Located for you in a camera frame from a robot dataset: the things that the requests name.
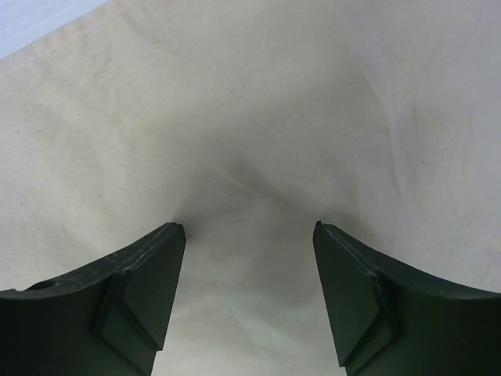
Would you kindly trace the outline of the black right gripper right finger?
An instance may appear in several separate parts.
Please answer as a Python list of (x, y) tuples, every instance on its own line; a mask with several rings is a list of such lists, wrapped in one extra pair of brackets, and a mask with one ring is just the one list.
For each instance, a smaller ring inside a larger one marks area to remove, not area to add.
[(323, 222), (313, 246), (347, 374), (499, 374), (499, 294), (432, 276)]

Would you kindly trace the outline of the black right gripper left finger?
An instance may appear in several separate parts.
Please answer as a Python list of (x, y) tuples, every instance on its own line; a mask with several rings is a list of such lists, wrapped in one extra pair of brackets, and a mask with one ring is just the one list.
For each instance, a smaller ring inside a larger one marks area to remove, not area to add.
[(169, 222), (85, 266), (2, 291), (2, 374), (151, 374), (185, 246), (184, 228)]

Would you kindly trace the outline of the beige cloth wrap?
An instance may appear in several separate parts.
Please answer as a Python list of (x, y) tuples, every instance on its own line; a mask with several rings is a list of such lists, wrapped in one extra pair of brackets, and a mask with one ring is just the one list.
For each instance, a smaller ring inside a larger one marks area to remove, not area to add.
[(500, 289), (497, 1), (113, 1), (1, 61), (1, 286), (165, 222), (156, 375), (339, 375), (318, 221)]

